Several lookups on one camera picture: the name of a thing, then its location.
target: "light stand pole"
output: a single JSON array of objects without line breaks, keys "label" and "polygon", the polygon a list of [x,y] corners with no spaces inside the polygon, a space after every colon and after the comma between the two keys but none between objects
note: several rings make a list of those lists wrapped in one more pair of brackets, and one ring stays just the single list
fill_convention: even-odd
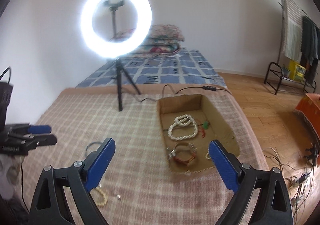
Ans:
[{"label": "light stand pole", "polygon": [[[113,38],[116,40],[116,11],[118,10],[119,7],[124,5],[124,0],[119,1],[118,3],[111,4],[109,0],[105,1],[103,5],[108,6],[109,10],[111,11],[112,14],[112,29],[113,29]],[[128,81],[133,85],[135,90],[137,91],[138,94],[141,94],[140,90],[132,80],[131,76],[127,72],[127,70],[124,68],[123,64],[121,63],[121,59],[118,57],[115,59],[116,63],[116,79],[117,79],[117,92],[118,92],[118,103],[119,103],[119,111],[121,112],[123,110],[122,107],[122,81],[121,81],[121,74],[122,72],[125,74],[127,77]]]}]

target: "yellow box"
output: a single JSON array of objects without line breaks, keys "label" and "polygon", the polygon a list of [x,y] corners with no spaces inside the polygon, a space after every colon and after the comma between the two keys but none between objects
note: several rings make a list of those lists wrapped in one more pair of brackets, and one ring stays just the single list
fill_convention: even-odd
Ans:
[{"label": "yellow box", "polygon": [[302,82],[306,74],[306,69],[297,62],[290,60],[288,70],[290,71],[289,78],[294,81]]}]

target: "hanging clothes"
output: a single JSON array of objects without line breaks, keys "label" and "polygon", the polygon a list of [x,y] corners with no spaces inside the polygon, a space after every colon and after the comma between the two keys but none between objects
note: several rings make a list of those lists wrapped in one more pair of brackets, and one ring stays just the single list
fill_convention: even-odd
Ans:
[{"label": "hanging clothes", "polygon": [[284,40],[282,53],[291,60],[301,59],[302,10],[293,0],[284,0]]},{"label": "hanging clothes", "polygon": [[309,17],[304,16],[302,22],[302,56],[300,65],[306,68],[306,81],[313,84],[320,58],[320,30]]}]

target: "power strip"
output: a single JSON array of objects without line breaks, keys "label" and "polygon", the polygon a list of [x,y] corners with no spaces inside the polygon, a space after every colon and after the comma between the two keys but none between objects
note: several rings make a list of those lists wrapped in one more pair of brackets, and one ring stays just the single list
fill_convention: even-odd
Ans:
[{"label": "power strip", "polygon": [[215,86],[208,86],[208,85],[203,85],[202,86],[203,90],[210,90],[210,91],[216,91],[217,88]]},{"label": "power strip", "polygon": [[305,182],[305,181],[308,179],[309,175],[310,175],[309,173],[305,172],[305,173],[302,174],[301,177],[295,178],[295,179],[292,181],[292,186],[293,186],[293,187],[299,186],[299,184]]}]

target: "electrical wires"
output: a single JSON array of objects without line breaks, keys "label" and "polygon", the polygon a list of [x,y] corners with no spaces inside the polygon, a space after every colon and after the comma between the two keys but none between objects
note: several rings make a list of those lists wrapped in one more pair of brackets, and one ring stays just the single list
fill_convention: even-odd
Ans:
[{"label": "electrical wires", "polygon": [[[274,148],[265,148],[262,151],[265,151],[266,149],[271,149],[274,151],[275,155],[273,155],[273,156],[266,156],[265,155],[265,157],[273,158],[278,162],[279,167],[282,171],[282,175],[284,175],[284,168],[283,168],[284,166],[288,166],[294,171],[303,170],[303,173],[298,177],[291,176],[290,178],[285,178],[285,180],[288,180],[291,183],[291,187],[289,187],[288,191],[290,193],[290,200],[292,203],[292,214],[293,214],[294,224],[297,224],[300,222],[300,219],[302,218],[302,215],[303,215],[304,209],[305,209],[305,205],[306,205],[306,200],[309,197],[311,189],[312,189],[314,168],[307,166],[308,165],[308,161],[307,161],[303,168],[295,169],[292,166],[290,166],[289,164],[283,164],[280,161],[280,157]],[[294,196],[291,197],[292,188],[296,189],[297,187],[298,187],[297,191],[295,192]]]},{"label": "electrical wires", "polygon": [[[186,90],[186,89],[203,89],[203,90],[208,90],[208,89],[205,89],[205,88],[207,88],[206,86],[199,86],[199,87],[186,87],[186,88],[180,89],[180,90],[178,90],[177,92],[175,92],[174,89],[172,88],[172,86],[171,86],[170,84],[166,84],[166,85],[163,86],[163,88],[162,88],[162,98],[164,98],[164,90],[165,90],[165,88],[166,88],[167,86],[169,86],[169,88],[171,89],[171,91],[172,91],[172,93],[173,93],[174,95],[176,95],[176,94],[178,94],[179,92],[181,92],[181,91],[183,91],[183,90]],[[217,88],[217,87],[215,87],[215,86],[212,86],[212,91],[215,91],[215,90],[226,91],[226,92],[228,92],[229,94],[231,94],[231,92],[228,91],[227,89],[220,89],[220,88]]]},{"label": "electrical wires", "polygon": [[140,102],[140,103],[141,103],[141,102],[144,102],[145,100],[151,100],[151,101],[153,101],[153,102],[157,102],[156,99],[149,98],[149,97],[140,100],[136,94],[131,93],[131,92],[130,92],[129,90],[127,90],[126,88],[123,88],[123,87],[122,87],[121,89],[123,89],[123,90],[126,91],[127,93],[133,95],[133,97],[134,97],[138,102]]},{"label": "electrical wires", "polygon": [[24,203],[24,206],[26,207],[26,210],[29,212],[29,209],[26,205],[26,202],[24,201],[24,196],[23,196],[23,168],[22,168],[22,164],[20,165],[21,167],[21,197],[22,197],[22,201]]},{"label": "electrical wires", "polygon": [[11,67],[8,67],[7,69],[4,70],[4,72],[0,75],[0,80],[2,79],[2,77],[4,77],[4,75],[6,74],[7,71],[9,71],[9,80],[8,80],[8,83],[10,83],[10,79],[11,79]]}]

